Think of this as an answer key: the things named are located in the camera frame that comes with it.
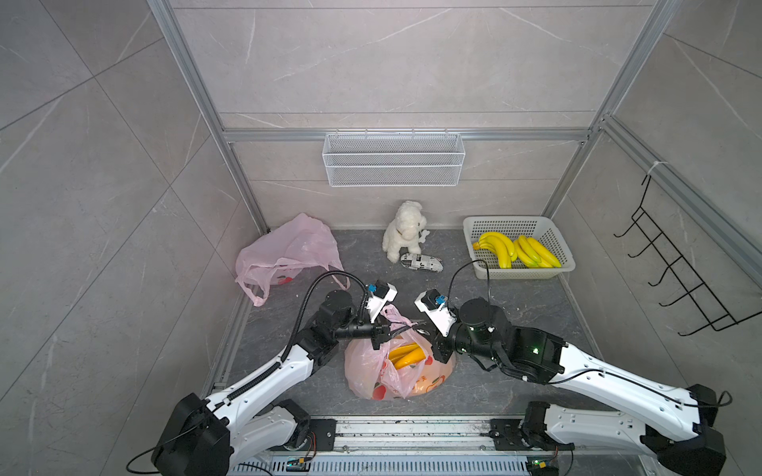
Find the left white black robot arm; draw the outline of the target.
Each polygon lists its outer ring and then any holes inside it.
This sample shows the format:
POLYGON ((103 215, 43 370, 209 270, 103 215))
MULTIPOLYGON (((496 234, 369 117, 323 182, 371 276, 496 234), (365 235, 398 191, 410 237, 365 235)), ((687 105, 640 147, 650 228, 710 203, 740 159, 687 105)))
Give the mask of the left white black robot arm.
POLYGON ((237 464, 278 446, 306 442, 309 415, 280 397, 327 365, 343 339, 374 344, 395 335, 381 311, 397 290, 378 282, 360 305, 347 291, 334 290, 307 322, 299 322, 293 343, 237 383, 205 398, 184 397, 174 408, 151 462, 162 475, 225 475, 237 464))

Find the plain pink plastic bag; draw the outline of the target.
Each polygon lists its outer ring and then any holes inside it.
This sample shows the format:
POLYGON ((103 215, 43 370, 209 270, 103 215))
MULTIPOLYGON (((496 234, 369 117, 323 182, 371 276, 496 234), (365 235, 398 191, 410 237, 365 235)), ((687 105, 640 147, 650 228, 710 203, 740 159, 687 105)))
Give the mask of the plain pink plastic bag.
POLYGON ((301 213, 239 252, 235 281, 254 307, 263 307, 272 287, 309 268, 341 270, 343 264, 331 228, 301 213))

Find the pink plastic bag with print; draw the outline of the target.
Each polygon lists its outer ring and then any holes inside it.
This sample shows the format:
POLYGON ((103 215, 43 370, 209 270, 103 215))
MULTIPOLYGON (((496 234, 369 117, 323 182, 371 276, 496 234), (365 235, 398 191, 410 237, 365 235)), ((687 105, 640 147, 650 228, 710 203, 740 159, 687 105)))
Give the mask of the pink plastic bag with print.
POLYGON ((409 399, 442 386, 456 368, 456 357, 436 361, 432 344, 408 329, 374 349, 369 339, 349 342, 344 376, 358 398, 375 401, 409 399))

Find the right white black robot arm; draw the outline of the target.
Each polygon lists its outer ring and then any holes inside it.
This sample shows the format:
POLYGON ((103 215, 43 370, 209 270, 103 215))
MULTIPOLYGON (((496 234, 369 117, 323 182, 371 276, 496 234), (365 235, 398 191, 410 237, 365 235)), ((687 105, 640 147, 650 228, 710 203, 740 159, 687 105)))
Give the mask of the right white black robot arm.
POLYGON ((532 402, 518 428, 529 448, 578 446, 632 449, 656 457, 679 475, 718 475, 726 462, 724 437, 714 428, 728 393, 694 385, 673 387, 599 360, 565 339, 536 327, 517 326, 483 297, 458 309, 436 290, 419 295, 426 319, 420 333, 434 359, 470 357, 485 372, 499 371, 525 383, 565 389, 607 406, 576 411, 532 402))

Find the orange-yellow banana bunch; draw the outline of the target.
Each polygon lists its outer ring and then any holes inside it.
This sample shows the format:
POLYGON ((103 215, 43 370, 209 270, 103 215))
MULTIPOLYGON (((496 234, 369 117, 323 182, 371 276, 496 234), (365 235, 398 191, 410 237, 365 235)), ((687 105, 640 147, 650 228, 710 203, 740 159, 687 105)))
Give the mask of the orange-yellow banana bunch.
POLYGON ((426 352, 417 343, 408 344, 393 349, 388 359, 394 368, 400 370, 405 367, 417 365, 428 358, 426 352))

